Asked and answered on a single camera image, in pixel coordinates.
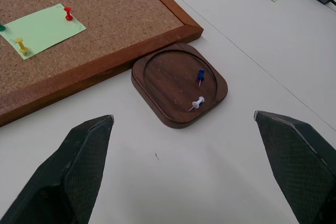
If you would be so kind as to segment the dark wooden tray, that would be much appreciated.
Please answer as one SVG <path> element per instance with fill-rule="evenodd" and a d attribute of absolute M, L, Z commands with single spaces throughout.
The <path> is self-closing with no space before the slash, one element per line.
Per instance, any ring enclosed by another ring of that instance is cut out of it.
<path fill-rule="evenodd" d="M 197 75 L 204 69 L 204 81 Z M 228 94 L 221 74 L 192 46 L 178 43 L 139 59 L 132 67 L 131 80 L 142 98 L 168 127 L 190 126 L 218 106 Z M 198 109 L 192 102 L 204 97 Z"/>

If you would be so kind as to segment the yellow pushpin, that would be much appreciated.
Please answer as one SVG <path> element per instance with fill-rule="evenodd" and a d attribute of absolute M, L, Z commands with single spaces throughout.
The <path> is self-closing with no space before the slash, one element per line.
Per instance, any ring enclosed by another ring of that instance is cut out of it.
<path fill-rule="evenodd" d="M 19 45 L 19 51 L 22 54 L 27 54 L 29 52 L 29 49 L 27 47 L 24 46 L 23 44 L 23 39 L 22 38 L 16 38 L 14 40 L 15 43 L 17 43 Z"/>

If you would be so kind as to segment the green paper note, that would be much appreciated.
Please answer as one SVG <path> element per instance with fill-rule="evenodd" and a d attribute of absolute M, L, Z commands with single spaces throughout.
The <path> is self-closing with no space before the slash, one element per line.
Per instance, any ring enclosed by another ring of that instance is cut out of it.
<path fill-rule="evenodd" d="M 86 30 L 86 27 L 73 18 L 67 21 L 62 4 L 42 9 L 5 24 L 6 29 L 0 31 L 2 36 L 26 60 L 34 55 Z M 27 54 L 19 51 L 19 45 L 14 42 L 22 38 L 23 44 L 29 49 Z"/>

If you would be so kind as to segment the white pushpin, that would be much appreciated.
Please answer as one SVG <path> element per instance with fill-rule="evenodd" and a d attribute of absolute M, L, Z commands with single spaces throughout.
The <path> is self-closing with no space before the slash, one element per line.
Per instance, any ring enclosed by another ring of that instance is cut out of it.
<path fill-rule="evenodd" d="M 192 107 L 189 109 L 189 111 L 192 111 L 193 109 L 198 109 L 200 107 L 200 104 L 204 102 L 204 97 L 199 97 L 197 101 L 192 102 Z"/>

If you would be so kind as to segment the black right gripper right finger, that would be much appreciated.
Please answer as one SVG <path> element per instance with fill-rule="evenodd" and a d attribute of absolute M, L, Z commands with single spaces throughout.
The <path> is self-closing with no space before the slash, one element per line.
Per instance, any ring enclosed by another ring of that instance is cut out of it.
<path fill-rule="evenodd" d="M 336 224 L 336 149 L 306 122 L 266 111 L 254 120 L 299 224 Z"/>

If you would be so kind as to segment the wood-framed cork board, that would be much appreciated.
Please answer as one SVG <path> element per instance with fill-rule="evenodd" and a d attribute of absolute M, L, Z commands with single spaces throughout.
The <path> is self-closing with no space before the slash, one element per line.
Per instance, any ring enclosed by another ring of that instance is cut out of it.
<path fill-rule="evenodd" d="M 57 4 L 70 7 L 86 30 L 26 60 L 0 36 L 0 127 L 203 32 L 174 0 L 0 0 L 0 23 Z"/>

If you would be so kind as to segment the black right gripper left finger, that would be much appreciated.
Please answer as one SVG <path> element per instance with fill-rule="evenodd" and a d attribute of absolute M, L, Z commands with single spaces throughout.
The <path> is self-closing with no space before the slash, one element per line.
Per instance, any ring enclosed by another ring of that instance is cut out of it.
<path fill-rule="evenodd" d="M 36 169 L 0 224 L 88 224 L 113 125 L 113 115 L 104 115 L 72 128 Z"/>

